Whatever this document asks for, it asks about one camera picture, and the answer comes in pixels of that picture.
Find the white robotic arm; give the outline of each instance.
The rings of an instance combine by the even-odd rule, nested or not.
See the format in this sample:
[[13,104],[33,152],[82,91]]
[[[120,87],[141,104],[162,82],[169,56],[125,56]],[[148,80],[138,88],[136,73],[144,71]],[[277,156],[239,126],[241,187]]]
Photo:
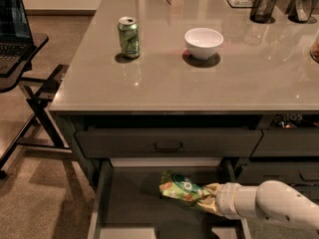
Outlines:
[[319,206],[280,181],[259,186],[226,183],[216,196],[216,206],[229,219],[257,218],[316,231],[319,236]]

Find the soda can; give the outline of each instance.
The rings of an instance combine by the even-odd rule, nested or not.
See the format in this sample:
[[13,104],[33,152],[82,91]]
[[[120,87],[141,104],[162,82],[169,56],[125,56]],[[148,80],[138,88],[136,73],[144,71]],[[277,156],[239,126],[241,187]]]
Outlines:
[[133,17],[122,17],[119,20],[119,37],[121,53],[131,59],[140,55],[139,28],[137,19]]

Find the floor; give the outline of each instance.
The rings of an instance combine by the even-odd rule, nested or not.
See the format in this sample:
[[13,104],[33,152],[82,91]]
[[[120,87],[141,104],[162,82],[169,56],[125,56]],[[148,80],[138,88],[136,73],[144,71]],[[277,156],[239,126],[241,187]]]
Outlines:
[[[33,60],[33,71],[24,76],[46,78],[58,64],[70,64],[91,20],[86,16],[31,16],[32,31],[46,33],[50,40]],[[0,104],[1,155],[31,110],[19,88],[1,94]],[[4,170],[1,239],[87,238],[95,193],[72,154],[19,146]],[[255,239],[317,238],[255,220],[249,221],[249,227]]]

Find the laptop keyboard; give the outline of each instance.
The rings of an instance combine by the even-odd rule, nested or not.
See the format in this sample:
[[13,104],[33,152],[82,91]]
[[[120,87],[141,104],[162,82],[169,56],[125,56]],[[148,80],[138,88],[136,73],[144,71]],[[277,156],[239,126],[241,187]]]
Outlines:
[[26,47],[25,44],[0,43],[0,60],[15,61]]

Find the laptop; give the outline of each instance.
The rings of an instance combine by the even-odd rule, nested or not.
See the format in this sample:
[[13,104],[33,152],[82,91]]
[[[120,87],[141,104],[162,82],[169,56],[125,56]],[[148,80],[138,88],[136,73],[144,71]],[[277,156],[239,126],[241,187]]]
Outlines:
[[23,1],[0,0],[0,77],[9,77],[33,50]]

